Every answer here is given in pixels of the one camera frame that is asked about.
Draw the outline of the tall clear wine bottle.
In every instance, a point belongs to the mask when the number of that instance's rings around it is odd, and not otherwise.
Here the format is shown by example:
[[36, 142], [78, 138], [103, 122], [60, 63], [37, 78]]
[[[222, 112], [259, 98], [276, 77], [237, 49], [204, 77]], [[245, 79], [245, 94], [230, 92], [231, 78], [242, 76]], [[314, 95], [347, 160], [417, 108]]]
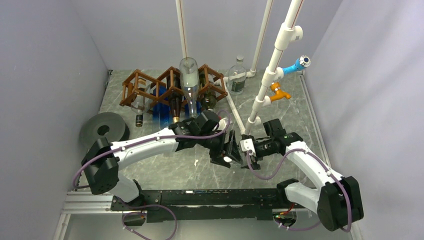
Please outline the tall clear wine bottle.
[[196, 118], [196, 101], [200, 91], [199, 70], [196, 60], [185, 57], [179, 63], [181, 90], [190, 107], [191, 118]]

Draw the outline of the wide clear jar bottle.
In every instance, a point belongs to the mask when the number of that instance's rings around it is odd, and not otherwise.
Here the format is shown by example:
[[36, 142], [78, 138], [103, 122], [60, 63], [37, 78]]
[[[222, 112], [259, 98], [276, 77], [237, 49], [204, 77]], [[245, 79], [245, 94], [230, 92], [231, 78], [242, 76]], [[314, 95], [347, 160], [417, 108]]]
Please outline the wide clear jar bottle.
[[236, 139], [236, 133], [234, 130], [230, 130], [228, 133], [228, 141], [224, 143], [223, 152], [222, 152], [222, 160], [224, 166], [227, 168], [231, 167], [231, 163], [240, 164], [242, 169], [248, 169], [248, 163], [246, 160], [246, 156], [240, 150], [239, 145]]

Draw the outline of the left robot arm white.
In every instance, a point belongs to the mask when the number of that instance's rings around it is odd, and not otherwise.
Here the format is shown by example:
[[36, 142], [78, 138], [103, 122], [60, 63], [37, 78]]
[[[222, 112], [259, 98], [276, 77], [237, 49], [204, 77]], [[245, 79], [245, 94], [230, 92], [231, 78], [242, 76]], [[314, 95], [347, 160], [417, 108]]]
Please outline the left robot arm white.
[[81, 162], [79, 174], [84, 173], [87, 187], [93, 195], [110, 193], [131, 210], [144, 203], [142, 188], [120, 171], [141, 160], [190, 149], [200, 145], [209, 150], [210, 162], [226, 168], [232, 162], [243, 163], [233, 130], [228, 130], [231, 120], [221, 122], [217, 113], [204, 110], [197, 117], [172, 123], [164, 129], [139, 138], [109, 142], [97, 139]]

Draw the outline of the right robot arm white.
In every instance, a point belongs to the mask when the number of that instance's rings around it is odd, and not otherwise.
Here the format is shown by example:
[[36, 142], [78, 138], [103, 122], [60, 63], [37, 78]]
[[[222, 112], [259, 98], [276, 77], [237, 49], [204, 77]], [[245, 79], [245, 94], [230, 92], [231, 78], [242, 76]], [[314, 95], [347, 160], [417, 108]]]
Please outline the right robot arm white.
[[[229, 139], [222, 147], [213, 146], [218, 151], [216, 160], [226, 167], [230, 161], [238, 161], [261, 180], [274, 178], [288, 160], [309, 178], [313, 187], [294, 178], [278, 183], [275, 200], [280, 207], [299, 204], [315, 213], [329, 231], [349, 232], [354, 222], [364, 218], [360, 185], [353, 176], [345, 177], [330, 168], [297, 133], [287, 132], [278, 119], [265, 122], [263, 127], [266, 133], [263, 138], [245, 135], [240, 143]], [[274, 154], [282, 156], [274, 172], [268, 176], [259, 174], [257, 162]]]

